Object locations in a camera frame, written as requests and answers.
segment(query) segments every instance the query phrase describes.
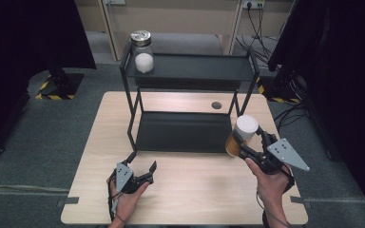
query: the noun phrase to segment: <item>lower shelf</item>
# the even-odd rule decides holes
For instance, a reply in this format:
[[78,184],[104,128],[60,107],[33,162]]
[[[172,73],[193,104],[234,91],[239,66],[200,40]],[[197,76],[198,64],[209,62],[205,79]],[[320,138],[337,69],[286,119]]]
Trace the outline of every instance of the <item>lower shelf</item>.
[[144,112],[138,150],[226,153],[230,116],[214,113]]

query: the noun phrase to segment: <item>black metal shelf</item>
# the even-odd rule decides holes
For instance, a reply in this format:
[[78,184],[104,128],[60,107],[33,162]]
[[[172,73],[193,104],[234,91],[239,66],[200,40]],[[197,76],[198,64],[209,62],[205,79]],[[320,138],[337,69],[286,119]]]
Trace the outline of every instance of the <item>black metal shelf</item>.
[[[253,50],[250,48],[245,56],[154,53],[154,68],[147,73],[136,70],[131,50],[128,43],[120,70],[131,112],[127,134],[134,151],[224,152],[224,143],[232,131],[231,111],[235,106],[238,116],[244,113],[259,77]],[[137,87],[134,104],[128,80]],[[249,86],[239,107],[237,94],[243,82],[249,82]],[[229,111],[221,114],[145,111],[142,88],[228,91],[233,99]],[[131,131],[138,107],[142,115],[135,142]]]

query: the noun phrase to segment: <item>hand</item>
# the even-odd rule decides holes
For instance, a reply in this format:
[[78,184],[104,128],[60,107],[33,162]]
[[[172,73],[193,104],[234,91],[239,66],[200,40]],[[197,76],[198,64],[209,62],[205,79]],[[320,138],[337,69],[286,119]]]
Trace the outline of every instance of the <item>hand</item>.
[[[109,228],[121,228],[125,226],[124,222],[127,222],[135,212],[138,200],[146,190],[147,186],[149,186],[149,182],[145,182],[133,194],[121,194],[121,196],[118,197],[118,205],[116,208],[117,217],[115,217],[112,223],[108,226]],[[117,190],[115,188],[114,181],[110,183],[110,188],[111,196],[115,196],[117,194]]]
[[288,178],[278,172],[274,175],[267,175],[260,170],[258,165],[251,159],[245,159],[248,167],[257,177],[257,191],[262,199],[266,217],[271,228],[289,227],[282,205],[282,195],[289,182]]

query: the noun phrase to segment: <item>gray floor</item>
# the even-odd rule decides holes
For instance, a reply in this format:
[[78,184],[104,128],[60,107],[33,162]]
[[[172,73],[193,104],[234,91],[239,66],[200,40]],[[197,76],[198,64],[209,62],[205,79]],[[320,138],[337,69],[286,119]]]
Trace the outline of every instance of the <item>gray floor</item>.
[[[112,60],[106,35],[87,34],[97,69],[66,69],[85,74],[73,100],[34,99],[48,73],[42,72],[30,80],[31,99],[7,139],[7,150],[0,155],[0,227],[96,227],[69,226],[60,219],[62,203],[103,94],[124,90],[119,63]],[[251,37],[244,40],[247,44],[252,42]],[[271,50],[276,43],[267,38],[264,42]],[[156,43],[154,48],[170,51],[215,54],[221,51],[214,35],[154,34],[153,43]],[[254,46],[262,51],[258,41]],[[240,45],[235,45],[234,54],[244,52]],[[268,104],[274,117],[291,107]],[[298,110],[291,115],[297,114],[306,113]],[[365,198],[346,165],[327,159],[313,122],[303,117],[284,126],[280,136],[287,138],[311,167],[310,172],[294,169],[309,216],[305,227],[365,227]]]

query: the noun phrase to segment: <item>glass jar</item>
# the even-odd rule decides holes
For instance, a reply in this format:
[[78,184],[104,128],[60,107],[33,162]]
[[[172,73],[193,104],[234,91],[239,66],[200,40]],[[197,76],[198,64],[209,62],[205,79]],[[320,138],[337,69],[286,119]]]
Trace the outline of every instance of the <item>glass jar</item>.
[[150,32],[146,30],[132,32],[131,44],[136,69],[142,73],[150,72],[154,67]]
[[251,140],[258,128],[259,123],[254,117],[248,115],[239,116],[233,132],[226,141],[226,152],[233,157],[237,157],[240,153],[240,145]]

